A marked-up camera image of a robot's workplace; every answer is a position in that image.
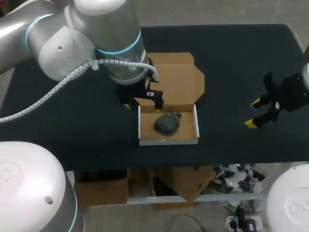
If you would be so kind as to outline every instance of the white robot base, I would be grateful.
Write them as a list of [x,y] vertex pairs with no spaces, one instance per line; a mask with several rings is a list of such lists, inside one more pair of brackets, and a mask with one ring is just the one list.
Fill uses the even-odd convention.
[[0,231],[84,231],[84,216],[61,164],[35,144],[0,142],[0,209]]

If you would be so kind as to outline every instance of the floor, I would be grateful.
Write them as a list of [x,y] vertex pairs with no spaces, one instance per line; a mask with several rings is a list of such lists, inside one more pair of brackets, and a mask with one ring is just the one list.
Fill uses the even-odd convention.
[[[72,0],[54,0],[66,5]],[[308,0],[135,0],[141,26],[201,24],[287,24],[300,47],[309,44]],[[0,75],[0,106],[13,69]],[[164,231],[177,214],[196,218],[205,232],[223,232],[228,212],[218,202],[200,203],[195,208],[155,211],[151,205],[92,207],[86,214],[86,232]],[[198,231],[189,219],[175,222],[170,232]]]

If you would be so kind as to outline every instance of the black tablecloth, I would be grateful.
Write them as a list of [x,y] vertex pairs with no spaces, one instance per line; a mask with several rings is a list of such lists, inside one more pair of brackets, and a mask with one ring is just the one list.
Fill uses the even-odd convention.
[[[198,145],[139,146],[138,115],[120,104],[104,69],[87,70],[30,114],[0,124],[0,140],[41,145],[65,170],[309,160],[309,106],[283,111],[261,130],[244,125],[267,109],[251,108],[266,92],[263,75],[273,70],[279,81],[306,63],[286,25],[151,27],[142,35],[148,52],[191,52],[205,74]],[[18,65],[0,115],[26,108],[55,85],[35,61]]]

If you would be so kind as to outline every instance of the cardboard box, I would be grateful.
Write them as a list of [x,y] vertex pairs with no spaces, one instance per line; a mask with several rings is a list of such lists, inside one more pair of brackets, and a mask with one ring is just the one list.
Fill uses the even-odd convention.
[[81,181],[80,172],[74,172],[74,190],[79,205],[96,206],[106,204],[126,204],[129,197],[127,178],[109,181]]
[[154,131],[154,122],[163,113],[154,112],[151,100],[136,99],[139,109],[140,145],[197,144],[199,139],[195,101],[204,93],[204,74],[194,65],[190,53],[149,53],[159,73],[159,83],[151,89],[163,91],[164,111],[182,114],[178,131],[166,137]]
[[212,166],[157,168],[152,172],[187,202],[193,202],[216,175]]

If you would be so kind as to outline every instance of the cardboard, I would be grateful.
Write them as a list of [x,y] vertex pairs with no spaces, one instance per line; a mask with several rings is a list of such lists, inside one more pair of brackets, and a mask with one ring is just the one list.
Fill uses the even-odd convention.
[[147,171],[127,170],[127,178],[128,180],[141,185],[145,185],[148,183]]
[[81,207],[126,204],[129,197],[127,178],[110,181],[82,182],[81,172],[74,172],[74,190]]
[[152,171],[187,202],[193,202],[216,175],[212,166],[158,168]]
[[180,128],[169,137],[154,131],[153,124],[163,113],[154,112],[151,100],[138,99],[140,145],[197,144],[199,138],[195,101],[204,93],[204,74],[194,65],[190,53],[149,53],[159,73],[151,89],[163,91],[163,111],[182,113]]

